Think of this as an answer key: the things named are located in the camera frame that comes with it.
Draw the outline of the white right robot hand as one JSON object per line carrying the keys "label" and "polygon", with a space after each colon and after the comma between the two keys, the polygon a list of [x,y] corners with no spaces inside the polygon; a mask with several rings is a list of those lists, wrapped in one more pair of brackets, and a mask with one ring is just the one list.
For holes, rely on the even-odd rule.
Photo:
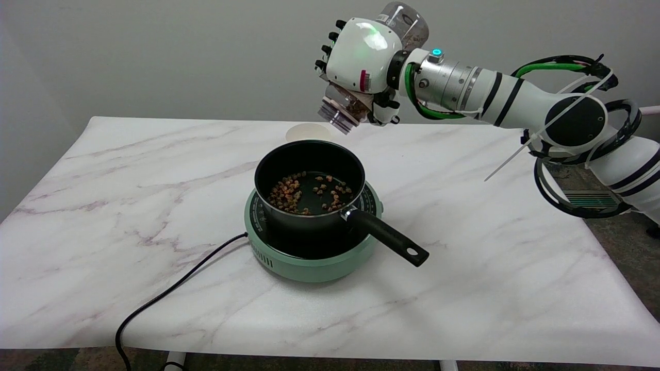
{"label": "white right robot hand", "polygon": [[385,24],[352,18],[337,21],[325,57],[315,62],[327,81],[319,115],[348,134],[368,122],[384,126],[399,120],[399,73],[406,52],[399,36]]}

